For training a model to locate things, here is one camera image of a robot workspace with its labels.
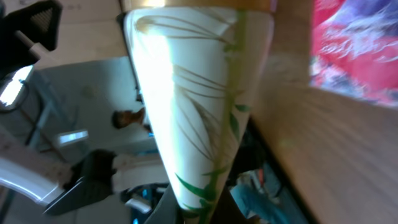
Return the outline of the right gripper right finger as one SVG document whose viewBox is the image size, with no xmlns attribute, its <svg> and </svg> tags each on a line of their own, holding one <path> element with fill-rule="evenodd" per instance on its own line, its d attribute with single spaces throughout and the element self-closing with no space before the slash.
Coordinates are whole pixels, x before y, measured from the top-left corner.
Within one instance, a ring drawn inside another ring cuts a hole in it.
<svg viewBox="0 0 398 224">
<path fill-rule="evenodd" d="M 210 221 L 211 224 L 248 224 L 248 219 L 241 213 L 230 191 L 225 187 Z"/>
</svg>

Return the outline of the purple red pad package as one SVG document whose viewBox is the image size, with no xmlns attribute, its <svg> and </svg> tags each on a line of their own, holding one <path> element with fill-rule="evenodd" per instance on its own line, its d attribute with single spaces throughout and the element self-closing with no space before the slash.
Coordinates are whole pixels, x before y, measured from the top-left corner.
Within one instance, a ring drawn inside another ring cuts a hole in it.
<svg viewBox="0 0 398 224">
<path fill-rule="evenodd" d="M 310 84 L 397 107 L 397 0 L 314 0 Z"/>
</svg>

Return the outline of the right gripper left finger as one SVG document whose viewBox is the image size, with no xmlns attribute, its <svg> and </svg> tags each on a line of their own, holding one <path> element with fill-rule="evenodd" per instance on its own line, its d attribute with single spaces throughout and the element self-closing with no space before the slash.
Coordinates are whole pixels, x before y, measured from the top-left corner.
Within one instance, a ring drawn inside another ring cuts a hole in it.
<svg viewBox="0 0 398 224">
<path fill-rule="evenodd" d="M 171 186 L 168 186 L 144 224 L 183 224 L 183 216 Z"/>
</svg>

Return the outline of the white bottle gold cap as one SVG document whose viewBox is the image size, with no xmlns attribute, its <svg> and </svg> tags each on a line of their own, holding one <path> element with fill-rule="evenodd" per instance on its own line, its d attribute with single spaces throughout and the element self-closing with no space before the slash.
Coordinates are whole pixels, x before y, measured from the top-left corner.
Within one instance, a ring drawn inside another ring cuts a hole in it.
<svg viewBox="0 0 398 224">
<path fill-rule="evenodd" d="M 125 35 L 186 223 L 220 203 L 264 72 L 275 1 L 122 1 Z"/>
</svg>

